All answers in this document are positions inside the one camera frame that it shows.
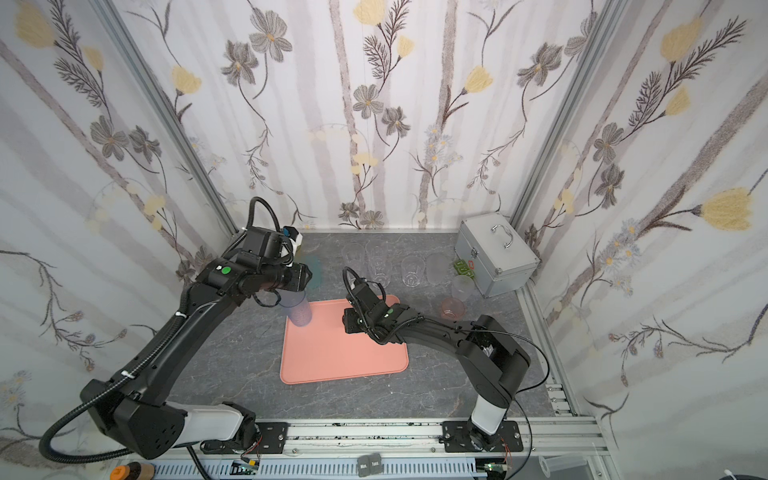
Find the gray marble table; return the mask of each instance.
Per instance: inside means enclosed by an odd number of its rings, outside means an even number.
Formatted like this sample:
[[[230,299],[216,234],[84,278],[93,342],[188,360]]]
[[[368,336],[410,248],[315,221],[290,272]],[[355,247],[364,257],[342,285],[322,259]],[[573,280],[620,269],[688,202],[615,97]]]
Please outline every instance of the gray marble table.
[[[449,278],[438,286],[408,288],[399,264],[411,254],[426,258],[440,252],[454,259],[453,233],[309,233],[300,260],[314,274],[308,289],[310,300],[343,298],[342,247],[348,242],[365,246],[368,240],[384,236],[395,259],[387,293],[423,313],[439,316],[440,303],[450,294]],[[510,333],[529,337],[514,293],[484,300],[475,291],[467,302],[465,319],[481,314],[493,316]],[[477,394],[458,361],[420,345],[408,346],[409,366],[401,373],[286,385],[280,380],[285,322],[280,308],[267,309],[246,301],[203,344],[181,373],[169,400],[197,405],[229,400],[263,419],[467,417],[475,406]],[[532,347],[521,344],[535,358]],[[533,362],[523,385],[538,382],[543,375],[538,362]],[[544,387],[523,392],[518,401],[528,416],[554,415]],[[510,415],[520,415],[514,403]]]

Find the case handle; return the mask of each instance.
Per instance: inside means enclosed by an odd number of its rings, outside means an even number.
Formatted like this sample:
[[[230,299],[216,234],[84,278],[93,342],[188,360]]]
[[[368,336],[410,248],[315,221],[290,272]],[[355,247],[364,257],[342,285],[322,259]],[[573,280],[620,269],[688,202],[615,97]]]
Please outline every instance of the case handle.
[[[509,235],[509,241],[508,241],[507,243],[505,243],[505,244],[504,244],[504,248],[509,248],[509,247],[512,245],[512,241],[513,241],[515,238],[512,236],[512,232],[510,232],[509,230],[507,230],[507,227],[505,227],[505,226],[501,225],[500,223],[497,223],[496,225],[494,225],[493,227],[491,227],[491,232],[494,232],[494,233],[495,233],[495,232],[496,232],[496,229],[497,229],[497,228],[499,228],[499,227],[503,228],[503,229],[504,229],[504,232],[505,232],[507,235]]]

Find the floral wallpaper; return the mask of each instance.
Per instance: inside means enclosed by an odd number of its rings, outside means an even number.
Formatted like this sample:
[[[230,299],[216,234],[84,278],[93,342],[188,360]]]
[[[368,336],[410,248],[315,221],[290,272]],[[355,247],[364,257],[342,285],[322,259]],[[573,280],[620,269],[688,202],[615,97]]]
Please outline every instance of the floral wallpaper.
[[[45,461],[39,436],[146,344],[230,235],[87,3],[0,11],[0,469],[103,476]],[[59,436],[114,447],[87,417]]]
[[[627,479],[768,470],[767,31],[761,2],[630,2],[524,215]]]
[[[116,5],[236,221],[366,230],[510,211],[602,3]]]

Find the clear plastic cup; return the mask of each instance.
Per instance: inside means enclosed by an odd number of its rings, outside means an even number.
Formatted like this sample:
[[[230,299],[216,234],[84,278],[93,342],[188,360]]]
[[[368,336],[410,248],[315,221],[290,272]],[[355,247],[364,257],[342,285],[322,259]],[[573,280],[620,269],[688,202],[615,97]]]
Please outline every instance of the clear plastic cup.
[[[288,319],[295,326],[306,326],[312,321],[312,308],[306,299],[306,291],[289,292],[277,290],[280,293],[279,305],[288,315]]]
[[[368,240],[368,280],[389,285],[389,247],[384,240]]]
[[[475,281],[466,275],[457,275],[453,277],[451,283],[451,296],[455,299],[466,302],[475,291]]]
[[[461,300],[452,296],[447,297],[440,303],[440,316],[446,320],[461,319],[467,312],[467,307]]]
[[[360,276],[368,276],[368,267],[366,266],[366,249],[359,243],[348,243],[341,249],[344,257],[344,266],[355,270]]]
[[[432,253],[427,257],[426,271],[427,281],[430,285],[439,285],[448,275],[448,267],[451,260],[442,253]]]
[[[402,282],[411,288],[418,286],[424,280],[424,268],[424,260],[415,255],[402,259]]]

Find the metal mounting plate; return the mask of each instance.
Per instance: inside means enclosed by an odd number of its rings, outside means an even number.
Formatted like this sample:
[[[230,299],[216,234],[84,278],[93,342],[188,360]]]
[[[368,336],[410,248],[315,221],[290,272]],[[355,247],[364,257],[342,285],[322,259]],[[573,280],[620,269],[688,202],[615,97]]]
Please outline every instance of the metal mounting plate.
[[[523,441],[520,438],[520,428],[517,422],[512,420],[505,420],[498,426],[496,435],[500,435],[504,442],[507,443],[511,452],[522,452]],[[446,453],[476,453],[475,447],[472,446],[472,440],[469,438],[469,429],[467,429],[467,421],[459,422],[443,422],[442,423],[442,442],[445,444]],[[497,445],[492,446],[487,452],[503,452],[504,445],[499,442]]]
[[[283,447],[286,444],[286,434],[288,432],[287,422],[259,422],[257,423],[261,432],[258,452],[264,454],[282,454]],[[206,440],[200,444],[200,451],[206,455],[232,455],[236,453],[229,449],[219,440]]]

